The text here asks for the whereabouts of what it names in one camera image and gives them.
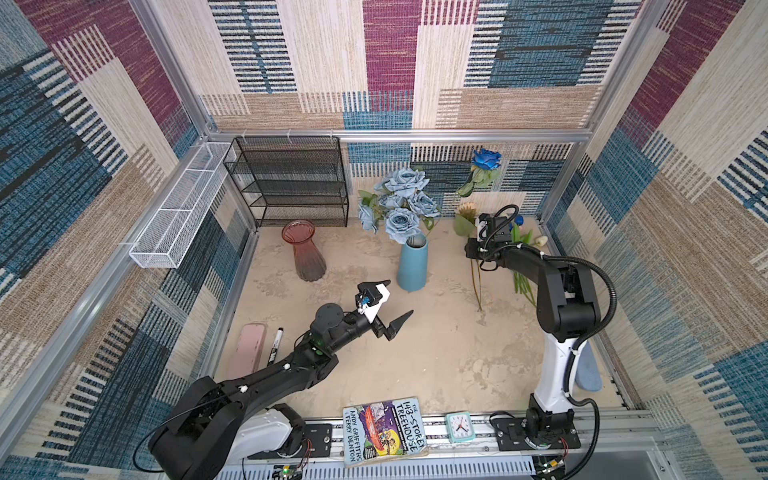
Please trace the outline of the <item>cream sunflower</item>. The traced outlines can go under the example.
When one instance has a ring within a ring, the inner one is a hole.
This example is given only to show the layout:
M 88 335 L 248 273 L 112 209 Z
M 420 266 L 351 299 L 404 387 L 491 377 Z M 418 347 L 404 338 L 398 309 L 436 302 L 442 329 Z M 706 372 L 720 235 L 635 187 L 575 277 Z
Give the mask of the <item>cream sunflower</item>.
M 460 204 L 455 211 L 453 223 L 454 232 L 460 237 L 465 237 L 467 239 L 471 238 L 476 233 L 475 221 L 477 216 L 478 210 L 474 203 L 465 202 Z M 469 262 L 475 300 L 477 302 L 478 310 L 483 311 L 480 265 L 477 260 L 470 259 Z

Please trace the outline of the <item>blue ceramic vase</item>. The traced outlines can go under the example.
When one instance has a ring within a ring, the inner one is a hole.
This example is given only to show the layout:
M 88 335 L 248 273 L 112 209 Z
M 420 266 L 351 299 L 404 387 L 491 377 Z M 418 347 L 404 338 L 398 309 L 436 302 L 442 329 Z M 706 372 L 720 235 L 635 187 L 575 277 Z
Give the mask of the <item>blue ceramic vase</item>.
M 424 234 L 409 238 L 401 248 L 397 283 L 407 292 L 425 287 L 428 267 L 428 240 Z

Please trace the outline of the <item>dark blue rose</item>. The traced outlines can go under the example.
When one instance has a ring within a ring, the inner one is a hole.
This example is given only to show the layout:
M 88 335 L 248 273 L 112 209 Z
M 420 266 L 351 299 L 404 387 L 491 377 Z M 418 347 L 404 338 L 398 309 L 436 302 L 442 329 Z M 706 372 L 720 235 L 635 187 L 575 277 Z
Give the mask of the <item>dark blue rose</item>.
M 456 194 L 469 197 L 475 190 L 490 187 L 501 175 L 501 154 L 484 148 L 472 153 L 470 174 Z

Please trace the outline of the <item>pale blue rose bouquet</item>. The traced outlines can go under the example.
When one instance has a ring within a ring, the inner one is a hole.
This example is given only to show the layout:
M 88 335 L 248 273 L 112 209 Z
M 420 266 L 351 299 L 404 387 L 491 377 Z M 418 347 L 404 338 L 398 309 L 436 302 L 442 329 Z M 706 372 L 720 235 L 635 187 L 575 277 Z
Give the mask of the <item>pale blue rose bouquet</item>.
M 383 230 L 391 240 L 412 248 L 426 237 L 441 216 L 437 202 L 426 192 L 430 183 L 423 170 L 391 171 L 371 191 L 358 191 L 358 218 L 364 231 Z

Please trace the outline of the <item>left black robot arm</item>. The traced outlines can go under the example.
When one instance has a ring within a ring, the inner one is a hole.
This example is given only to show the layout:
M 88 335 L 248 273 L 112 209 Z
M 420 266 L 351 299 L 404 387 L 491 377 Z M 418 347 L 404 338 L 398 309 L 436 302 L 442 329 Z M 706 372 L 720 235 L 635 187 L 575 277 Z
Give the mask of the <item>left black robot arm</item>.
M 389 300 L 389 284 L 358 284 L 350 311 L 335 303 L 319 307 L 293 351 L 270 366 L 221 382 L 209 376 L 195 380 L 140 445 L 170 479 L 213 479 L 235 450 L 251 455 L 300 446 L 291 435 L 301 420 L 287 416 L 279 401 L 327 378 L 339 363 L 338 351 L 365 333 L 387 340 L 397 336 L 409 316 L 390 324 L 378 316 Z

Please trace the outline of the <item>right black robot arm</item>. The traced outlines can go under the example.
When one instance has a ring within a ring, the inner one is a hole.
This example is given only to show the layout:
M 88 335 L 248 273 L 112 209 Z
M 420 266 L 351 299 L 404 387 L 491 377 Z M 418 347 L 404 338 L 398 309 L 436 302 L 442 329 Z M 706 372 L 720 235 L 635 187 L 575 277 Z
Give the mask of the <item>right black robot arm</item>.
M 573 397 L 583 347 L 612 320 L 616 290 L 609 276 L 587 260 L 549 255 L 510 232 L 511 216 L 482 213 L 477 235 L 467 241 L 466 256 L 494 263 L 537 286 L 536 317 L 545 333 L 539 383 L 526 411 L 526 436 L 541 443 L 546 435 L 573 428 L 574 409 L 587 404 Z

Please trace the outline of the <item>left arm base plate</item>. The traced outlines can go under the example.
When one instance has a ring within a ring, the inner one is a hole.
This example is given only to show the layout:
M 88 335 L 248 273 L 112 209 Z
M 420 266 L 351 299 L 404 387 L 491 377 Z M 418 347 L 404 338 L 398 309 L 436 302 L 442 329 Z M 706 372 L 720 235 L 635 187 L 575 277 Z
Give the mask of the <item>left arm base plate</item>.
M 288 459 L 305 456 L 310 459 L 328 458 L 331 456 L 332 443 L 333 425 L 331 423 L 305 424 L 291 433 L 282 456 Z

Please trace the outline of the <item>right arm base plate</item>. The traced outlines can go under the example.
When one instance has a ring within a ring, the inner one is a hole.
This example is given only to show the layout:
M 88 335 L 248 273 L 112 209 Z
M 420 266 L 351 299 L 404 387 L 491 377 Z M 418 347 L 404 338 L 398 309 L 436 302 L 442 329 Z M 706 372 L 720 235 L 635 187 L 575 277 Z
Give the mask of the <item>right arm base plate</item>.
M 574 411 L 516 417 L 509 412 L 489 416 L 498 449 L 502 452 L 579 449 L 582 442 L 574 426 Z

